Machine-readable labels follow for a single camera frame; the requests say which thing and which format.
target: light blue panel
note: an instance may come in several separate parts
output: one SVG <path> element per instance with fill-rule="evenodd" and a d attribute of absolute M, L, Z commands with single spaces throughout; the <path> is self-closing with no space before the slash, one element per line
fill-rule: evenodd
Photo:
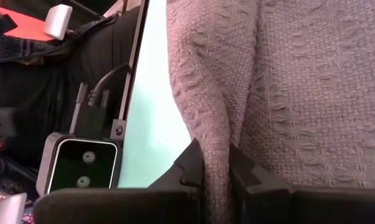
<path fill-rule="evenodd" d="M 118 187 L 148 187 L 190 144 L 170 88 L 166 0 L 150 1 Z"/>

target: black cable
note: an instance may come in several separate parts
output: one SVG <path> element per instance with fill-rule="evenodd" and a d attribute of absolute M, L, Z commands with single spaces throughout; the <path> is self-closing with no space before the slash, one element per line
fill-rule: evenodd
<path fill-rule="evenodd" d="M 127 70 L 127 72 L 130 72 L 131 68 L 129 67 L 128 63 L 124 63 L 122 65 L 118 65 L 109 73 L 107 73 L 103 78 L 101 78 L 101 80 L 98 82 L 95 88 L 92 91 L 90 91 L 88 102 L 89 106 L 95 106 L 97 104 L 98 96 L 104 90 L 104 87 L 106 86 L 107 82 L 114 76 L 115 73 L 117 73 L 120 70 Z"/>

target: person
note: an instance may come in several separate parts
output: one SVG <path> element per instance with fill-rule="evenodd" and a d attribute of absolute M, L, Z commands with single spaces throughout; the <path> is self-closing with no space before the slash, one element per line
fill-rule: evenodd
<path fill-rule="evenodd" d="M 18 136 L 3 153 L 20 165 L 39 168 L 46 137 L 70 128 L 81 82 L 94 87 L 114 67 L 128 63 L 139 7 L 118 17 L 84 40 L 73 53 L 53 65 L 0 63 L 0 108 L 17 108 Z M 109 83 L 108 118 L 120 107 L 125 75 Z"/>

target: camera lens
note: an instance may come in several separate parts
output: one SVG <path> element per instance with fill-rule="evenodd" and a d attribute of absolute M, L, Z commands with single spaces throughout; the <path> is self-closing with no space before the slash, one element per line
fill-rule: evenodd
<path fill-rule="evenodd" d="M 86 152 L 82 155 L 82 160 L 85 163 L 92 163 L 96 159 L 96 156 L 93 152 Z"/>
<path fill-rule="evenodd" d="M 90 184 L 90 179 L 89 177 L 80 177 L 77 181 L 76 181 L 76 185 L 78 187 L 87 187 L 89 186 Z"/>

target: screw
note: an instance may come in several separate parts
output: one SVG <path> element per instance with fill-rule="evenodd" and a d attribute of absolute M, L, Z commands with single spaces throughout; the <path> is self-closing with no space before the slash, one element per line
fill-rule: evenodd
<path fill-rule="evenodd" d="M 124 132 L 124 128 L 122 126 L 118 126 L 116 129 L 115 129 L 115 133 L 116 135 L 120 136 L 122 135 Z"/>

